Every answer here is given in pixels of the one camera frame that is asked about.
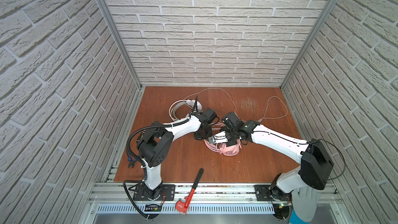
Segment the white headphones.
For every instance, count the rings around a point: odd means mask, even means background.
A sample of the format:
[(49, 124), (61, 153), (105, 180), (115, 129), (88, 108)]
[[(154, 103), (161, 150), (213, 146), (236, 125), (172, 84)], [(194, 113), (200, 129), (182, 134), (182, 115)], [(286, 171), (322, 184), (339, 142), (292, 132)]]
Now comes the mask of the white headphones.
[(169, 107), (169, 117), (173, 121), (180, 120), (180, 118), (177, 116), (177, 111), (182, 108), (183, 111), (188, 111), (191, 112), (193, 110), (193, 107), (196, 106), (197, 108), (195, 109), (196, 112), (202, 113), (203, 108), (200, 102), (197, 102), (195, 104), (195, 100), (178, 100), (174, 102), (170, 107)]

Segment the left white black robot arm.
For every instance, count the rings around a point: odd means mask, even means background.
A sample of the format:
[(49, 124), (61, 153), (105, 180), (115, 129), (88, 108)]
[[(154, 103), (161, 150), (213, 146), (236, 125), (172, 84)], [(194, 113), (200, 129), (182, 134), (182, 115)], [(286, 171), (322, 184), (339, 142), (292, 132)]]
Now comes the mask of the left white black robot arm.
[(162, 191), (161, 164), (166, 159), (172, 143), (193, 133), (196, 140), (212, 136), (212, 123), (219, 119), (212, 109), (191, 112), (188, 117), (172, 123), (158, 121), (138, 129), (126, 141), (126, 152), (141, 163), (144, 170), (143, 186), (150, 200), (156, 200)]

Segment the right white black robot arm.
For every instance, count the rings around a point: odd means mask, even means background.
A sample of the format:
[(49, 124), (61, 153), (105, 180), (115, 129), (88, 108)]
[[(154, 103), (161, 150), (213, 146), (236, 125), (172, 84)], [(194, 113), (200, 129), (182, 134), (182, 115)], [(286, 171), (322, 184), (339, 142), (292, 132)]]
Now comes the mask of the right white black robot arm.
[(274, 178), (268, 188), (268, 197), (273, 201), (280, 201), (294, 190), (307, 186), (318, 191), (325, 189), (334, 163), (322, 141), (295, 139), (253, 120), (243, 122), (232, 112), (223, 117), (222, 122), (228, 141), (239, 139), (260, 144), (288, 156), (300, 165)]

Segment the pink headphones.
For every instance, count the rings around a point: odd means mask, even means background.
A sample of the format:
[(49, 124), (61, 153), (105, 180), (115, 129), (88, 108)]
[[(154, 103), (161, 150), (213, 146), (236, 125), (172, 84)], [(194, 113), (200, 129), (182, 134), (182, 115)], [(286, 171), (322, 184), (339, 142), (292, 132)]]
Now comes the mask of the pink headphones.
[[(222, 128), (225, 125), (222, 123), (217, 123), (214, 126), (212, 126), (212, 131), (216, 131), (217, 133), (222, 132)], [(219, 154), (225, 155), (225, 156), (235, 156), (239, 153), (241, 150), (241, 141), (236, 140), (232, 142), (226, 142), (226, 143), (219, 143), (219, 144), (210, 144), (208, 139), (204, 140), (205, 145), (212, 151), (217, 152)]]

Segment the grey gloved hand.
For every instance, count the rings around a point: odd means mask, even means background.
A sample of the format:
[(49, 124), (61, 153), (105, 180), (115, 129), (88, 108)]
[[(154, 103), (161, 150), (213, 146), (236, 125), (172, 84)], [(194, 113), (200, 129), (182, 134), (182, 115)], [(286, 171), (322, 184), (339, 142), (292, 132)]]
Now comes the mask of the grey gloved hand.
[(309, 186), (295, 189), (292, 193), (293, 210), (306, 223), (313, 220), (321, 191)]

